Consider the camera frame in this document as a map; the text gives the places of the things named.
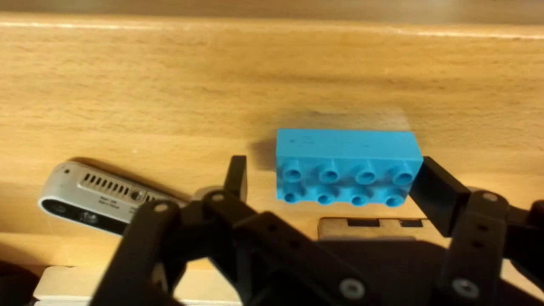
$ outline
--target silver device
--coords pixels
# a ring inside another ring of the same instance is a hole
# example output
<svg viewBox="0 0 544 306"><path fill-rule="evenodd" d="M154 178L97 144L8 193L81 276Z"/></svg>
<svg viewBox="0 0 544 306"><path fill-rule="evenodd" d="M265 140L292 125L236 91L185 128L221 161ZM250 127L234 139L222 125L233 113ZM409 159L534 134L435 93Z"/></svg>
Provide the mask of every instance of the silver device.
<svg viewBox="0 0 544 306"><path fill-rule="evenodd" d="M56 217L120 234L136 208L156 198L185 205L185 200L166 191L69 159L52 169L39 196L39 205Z"/></svg>

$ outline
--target lego brick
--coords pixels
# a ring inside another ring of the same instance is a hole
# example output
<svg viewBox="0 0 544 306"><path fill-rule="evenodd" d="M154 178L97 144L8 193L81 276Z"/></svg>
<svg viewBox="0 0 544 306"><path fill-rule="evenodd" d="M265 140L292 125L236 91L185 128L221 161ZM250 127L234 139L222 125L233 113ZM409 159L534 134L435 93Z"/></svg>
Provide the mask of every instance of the lego brick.
<svg viewBox="0 0 544 306"><path fill-rule="evenodd" d="M408 130L279 128L277 198L401 205L423 162Z"/></svg>

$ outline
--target blue lego brick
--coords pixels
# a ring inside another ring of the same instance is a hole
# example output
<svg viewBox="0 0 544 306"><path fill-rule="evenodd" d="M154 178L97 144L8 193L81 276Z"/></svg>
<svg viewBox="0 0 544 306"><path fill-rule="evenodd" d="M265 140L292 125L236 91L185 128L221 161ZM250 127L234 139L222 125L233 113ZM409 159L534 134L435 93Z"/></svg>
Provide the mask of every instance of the blue lego brick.
<svg viewBox="0 0 544 306"><path fill-rule="evenodd" d="M401 205L423 162L408 130L279 128L277 198Z"/></svg>

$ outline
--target wooden surface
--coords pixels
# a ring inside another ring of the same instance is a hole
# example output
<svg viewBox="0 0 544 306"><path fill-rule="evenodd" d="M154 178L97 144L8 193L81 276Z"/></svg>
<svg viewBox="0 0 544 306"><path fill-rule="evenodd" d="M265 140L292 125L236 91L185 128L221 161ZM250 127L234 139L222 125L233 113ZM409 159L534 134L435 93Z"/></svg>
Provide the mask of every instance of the wooden surface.
<svg viewBox="0 0 544 306"><path fill-rule="evenodd" d="M222 181L231 154L248 154L248 202L313 237L323 215L421 215L411 202L277 202L277 127L411 128L467 185L522 207L544 196L544 26L530 16L542 4L426 23L394 13L35 13L13 3L0 4L0 254L10 261L109 261L115 236L37 208L46 176L71 156L194 193Z"/></svg>

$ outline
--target wood grain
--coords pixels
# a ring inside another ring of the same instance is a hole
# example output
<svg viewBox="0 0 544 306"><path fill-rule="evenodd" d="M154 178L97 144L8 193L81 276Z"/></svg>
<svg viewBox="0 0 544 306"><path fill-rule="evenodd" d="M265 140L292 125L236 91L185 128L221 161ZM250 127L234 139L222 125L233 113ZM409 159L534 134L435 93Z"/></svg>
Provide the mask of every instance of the wood grain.
<svg viewBox="0 0 544 306"><path fill-rule="evenodd" d="M29 11L0 13L0 241L25 253L0 251L12 261L109 259L117 237L37 208L46 176L71 156L194 193L222 181L231 154L248 154L248 202L313 237L323 215L421 215L413 202L277 202L279 127L411 128L462 181L522 207L542 196L537 21Z"/></svg>

